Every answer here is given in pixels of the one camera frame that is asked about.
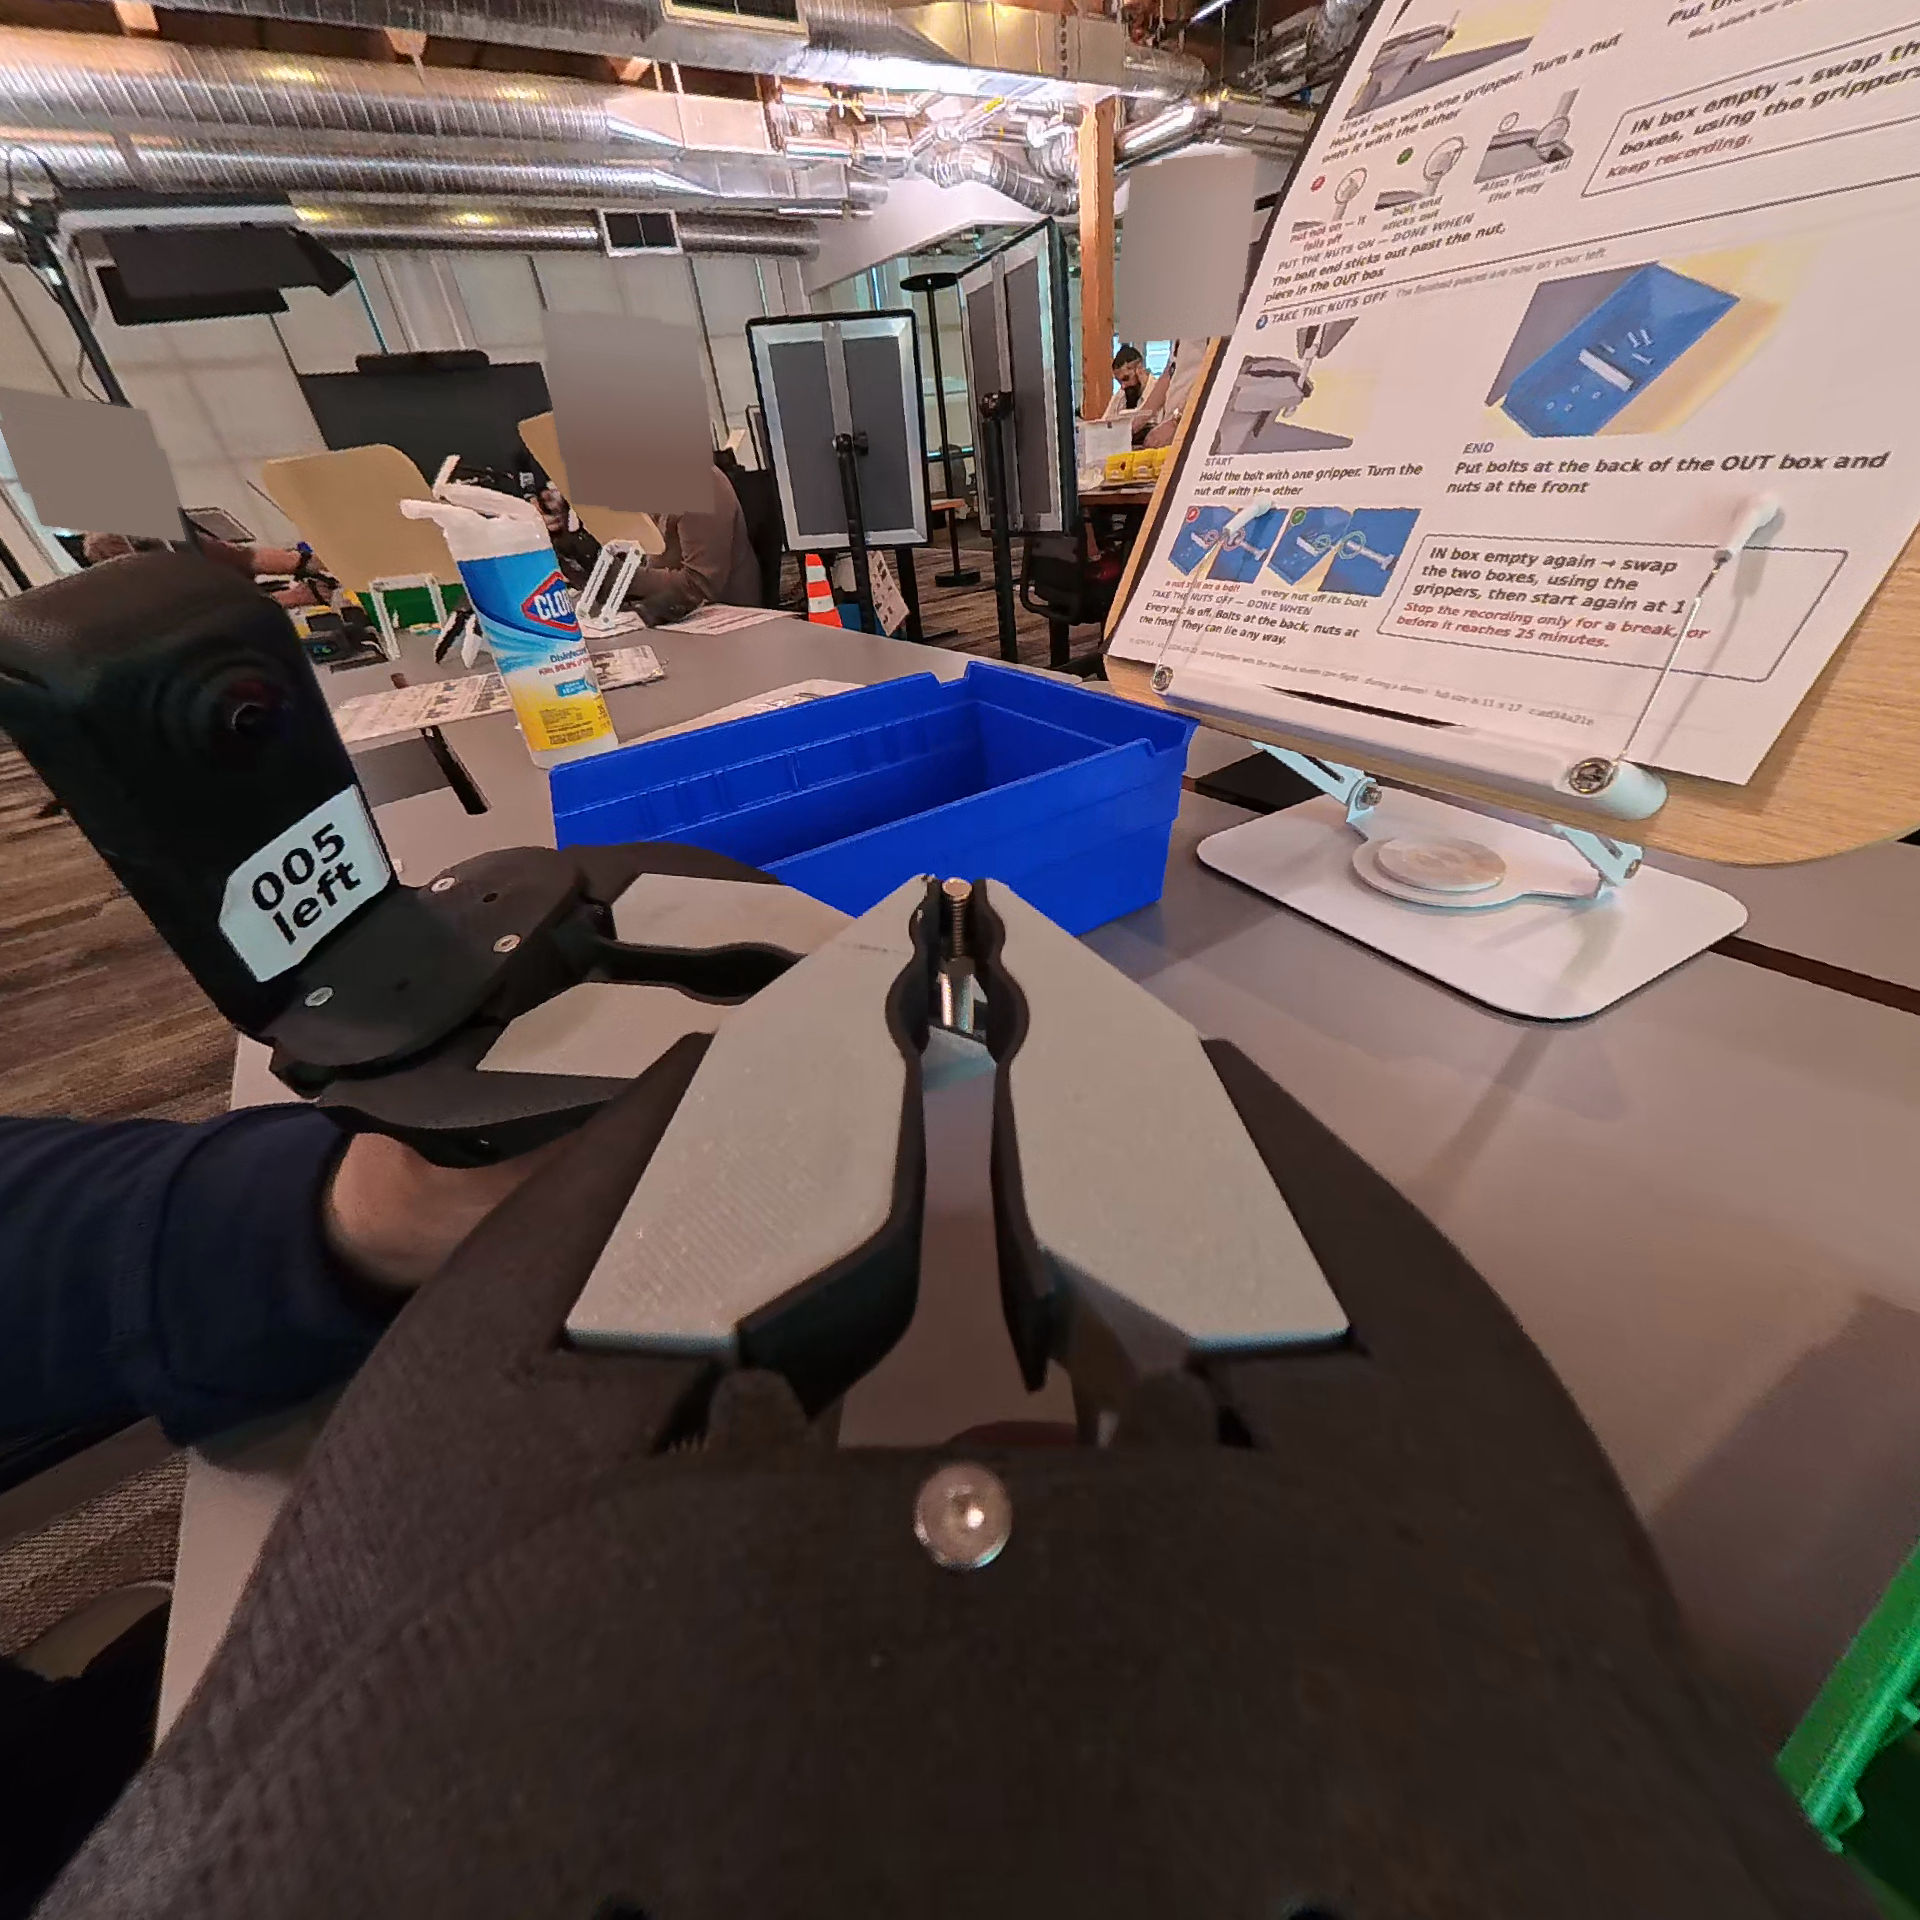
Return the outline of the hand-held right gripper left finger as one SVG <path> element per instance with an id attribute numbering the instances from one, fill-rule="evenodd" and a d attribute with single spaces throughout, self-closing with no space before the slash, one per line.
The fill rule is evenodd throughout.
<path id="1" fill-rule="evenodd" d="M 781 1375 L 805 1410 L 919 1299 L 928 880 L 785 971 L 710 1043 L 568 1341 Z"/>

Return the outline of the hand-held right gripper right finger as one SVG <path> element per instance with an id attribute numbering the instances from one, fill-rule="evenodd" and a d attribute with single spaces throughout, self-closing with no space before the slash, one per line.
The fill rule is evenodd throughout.
<path id="1" fill-rule="evenodd" d="M 1209 1044 L 1005 880 L 969 905 L 999 1299 L 1029 1386 L 1110 1445 L 1151 1376 L 1354 1333 Z"/>

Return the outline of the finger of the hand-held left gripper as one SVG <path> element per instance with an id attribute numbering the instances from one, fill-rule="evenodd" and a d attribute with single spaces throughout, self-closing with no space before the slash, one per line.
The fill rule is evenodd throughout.
<path id="1" fill-rule="evenodd" d="M 685 1037 L 714 1037 L 712 1063 L 755 1083 L 802 1087 L 848 1075 L 893 1087 L 904 1067 L 890 1028 L 890 997 L 931 1017 L 945 1008 L 942 954 L 918 945 L 825 945 L 757 997 L 737 1007 L 669 987 L 585 983 L 512 1020 L 480 1060 L 487 1075 L 639 1075 Z"/>
<path id="2" fill-rule="evenodd" d="M 778 880 L 694 874 L 639 876 L 611 917 L 615 970 L 790 970 L 853 923 Z"/>

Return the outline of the blue plastic bin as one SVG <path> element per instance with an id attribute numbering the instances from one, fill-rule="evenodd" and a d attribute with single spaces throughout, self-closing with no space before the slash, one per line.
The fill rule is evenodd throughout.
<path id="1" fill-rule="evenodd" d="M 975 661 L 550 773 L 561 848 L 681 843 L 850 917 L 918 876 L 1005 880 L 1067 933 L 1161 899 L 1193 724 Z"/>

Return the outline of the green plastic bin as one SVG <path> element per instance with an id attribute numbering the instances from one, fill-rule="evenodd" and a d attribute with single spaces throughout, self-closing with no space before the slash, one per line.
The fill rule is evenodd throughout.
<path id="1" fill-rule="evenodd" d="M 1778 1752 L 1824 1845 L 1915 1906 L 1918 1551 L 1864 1619 Z"/>

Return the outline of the person's left forearm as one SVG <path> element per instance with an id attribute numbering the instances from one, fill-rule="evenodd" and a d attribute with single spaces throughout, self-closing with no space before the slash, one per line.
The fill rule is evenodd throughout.
<path id="1" fill-rule="evenodd" d="M 299 1107 L 3 1120 L 3 1432 L 194 1443 L 347 1379 L 400 1312 L 325 1240 L 345 1138 Z"/>

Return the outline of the person's left hand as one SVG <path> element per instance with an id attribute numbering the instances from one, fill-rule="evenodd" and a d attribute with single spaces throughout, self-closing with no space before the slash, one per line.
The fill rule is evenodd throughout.
<path id="1" fill-rule="evenodd" d="M 353 1282 L 419 1290 L 526 1177 L 519 1161 L 447 1168 L 390 1136 L 353 1136 L 328 1176 L 321 1233 Z"/>

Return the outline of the black patterned printed sheet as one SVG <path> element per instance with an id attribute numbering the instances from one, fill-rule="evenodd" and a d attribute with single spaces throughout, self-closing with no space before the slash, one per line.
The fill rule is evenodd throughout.
<path id="1" fill-rule="evenodd" d="M 392 737 L 445 730 L 467 717 L 504 714 L 512 698 L 499 672 L 365 692 L 331 712 L 347 748 Z"/>

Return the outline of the tan board on white stand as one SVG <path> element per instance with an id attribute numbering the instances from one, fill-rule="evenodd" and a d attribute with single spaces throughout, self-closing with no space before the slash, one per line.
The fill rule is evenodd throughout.
<path id="1" fill-rule="evenodd" d="M 387 658 L 400 658 L 400 629 L 382 601 L 382 583 L 403 583 L 430 599 L 430 626 L 448 615 L 459 570 L 433 520 L 408 520 L 408 498 L 427 498 L 416 463 L 397 447 L 331 449 L 269 459 L 259 484 L 321 555 L 325 572 L 376 617 Z"/>

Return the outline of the disinfectant wipes canister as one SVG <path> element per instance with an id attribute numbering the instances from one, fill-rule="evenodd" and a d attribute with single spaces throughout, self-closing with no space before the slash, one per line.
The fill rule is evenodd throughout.
<path id="1" fill-rule="evenodd" d="M 535 763 L 613 752 L 617 731 L 541 507 L 448 482 L 399 512 L 439 529 Z"/>

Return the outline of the black display screen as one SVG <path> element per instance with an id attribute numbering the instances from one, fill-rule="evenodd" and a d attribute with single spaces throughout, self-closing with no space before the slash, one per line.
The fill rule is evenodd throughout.
<path id="1" fill-rule="evenodd" d="M 538 361 L 479 349 L 361 355 L 355 372 L 299 376 L 328 449 L 394 447 L 435 476 L 448 455 L 480 469 L 526 466 L 521 420 L 550 411 Z"/>

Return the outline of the black studio light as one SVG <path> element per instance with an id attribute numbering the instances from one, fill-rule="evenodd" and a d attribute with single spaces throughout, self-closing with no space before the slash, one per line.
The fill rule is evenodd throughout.
<path id="1" fill-rule="evenodd" d="M 338 295 L 353 267 L 302 226 L 127 229 L 106 236 L 104 298 L 122 327 L 272 317 L 287 291 Z"/>

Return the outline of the black office chair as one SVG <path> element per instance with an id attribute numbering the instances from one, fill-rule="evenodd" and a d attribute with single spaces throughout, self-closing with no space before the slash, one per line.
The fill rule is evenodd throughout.
<path id="1" fill-rule="evenodd" d="M 1123 557 L 1089 544 L 1089 530 L 1022 539 L 1021 605 L 1048 623 L 1048 665 L 1079 680 L 1101 676 L 1098 651 L 1072 651 L 1074 629 L 1107 631 Z"/>

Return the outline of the white framed grey panel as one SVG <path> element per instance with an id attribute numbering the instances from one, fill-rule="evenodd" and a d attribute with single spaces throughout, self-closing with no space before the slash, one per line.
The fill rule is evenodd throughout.
<path id="1" fill-rule="evenodd" d="M 919 325 L 907 309 L 750 321 L 759 407 L 794 553 L 848 553 L 858 625 L 883 633 L 878 555 L 899 563 L 904 633 L 921 641 L 914 549 L 928 541 Z"/>
<path id="2" fill-rule="evenodd" d="M 1081 530 L 1066 236 L 1022 229 L 958 279 L 976 515 L 992 544 L 999 655 L 1017 658 L 1022 539 Z"/>

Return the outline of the silver ventilation duct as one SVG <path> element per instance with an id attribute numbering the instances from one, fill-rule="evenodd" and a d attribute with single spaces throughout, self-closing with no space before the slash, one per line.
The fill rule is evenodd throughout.
<path id="1" fill-rule="evenodd" d="M 880 203 L 781 155 L 755 104 L 168 39 L 5 28 L 5 146 L 61 185 L 785 217 Z"/>
<path id="2" fill-rule="evenodd" d="M 1115 16 L 987 3 L 801 3 L 808 34 L 714 31 L 669 16 L 653 58 L 782 81 L 1021 96 L 1042 88 L 1178 100 L 1209 89 L 1202 60 L 1138 43 Z"/>

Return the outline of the wooden support post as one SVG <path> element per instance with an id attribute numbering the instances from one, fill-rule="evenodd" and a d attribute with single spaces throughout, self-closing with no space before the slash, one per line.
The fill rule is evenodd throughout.
<path id="1" fill-rule="evenodd" d="M 1079 415 L 1098 420 L 1114 396 L 1115 347 L 1115 138 L 1121 100 L 1086 108 L 1078 130 L 1078 229 L 1081 309 Z"/>

